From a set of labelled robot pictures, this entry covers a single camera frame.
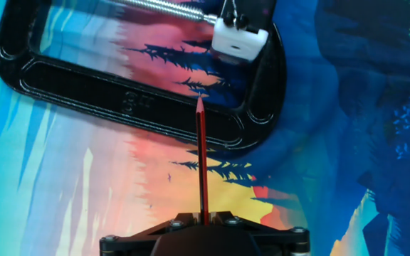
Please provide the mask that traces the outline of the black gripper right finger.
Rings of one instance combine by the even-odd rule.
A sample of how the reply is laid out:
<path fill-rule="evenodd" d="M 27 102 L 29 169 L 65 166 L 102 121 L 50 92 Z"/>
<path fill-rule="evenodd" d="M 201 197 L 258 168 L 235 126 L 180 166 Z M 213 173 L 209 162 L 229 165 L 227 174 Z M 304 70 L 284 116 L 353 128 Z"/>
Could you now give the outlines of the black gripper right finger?
<path fill-rule="evenodd" d="M 246 231 L 262 255 L 310 256 L 310 231 L 303 227 L 278 230 L 240 218 L 230 211 L 211 212 L 210 224 Z"/>

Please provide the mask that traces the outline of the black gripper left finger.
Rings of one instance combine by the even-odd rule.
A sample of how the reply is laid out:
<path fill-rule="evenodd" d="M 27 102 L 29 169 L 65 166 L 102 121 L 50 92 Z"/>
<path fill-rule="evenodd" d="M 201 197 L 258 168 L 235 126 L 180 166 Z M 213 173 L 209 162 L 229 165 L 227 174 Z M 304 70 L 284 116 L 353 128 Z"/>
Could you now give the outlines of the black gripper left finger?
<path fill-rule="evenodd" d="M 100 238 L 100 256 L 151 255 L 162 235 L 200 224 L 199 213 L 178 213 L 171 220 L 155 225 L 129 237 L 106 235 Z"/>

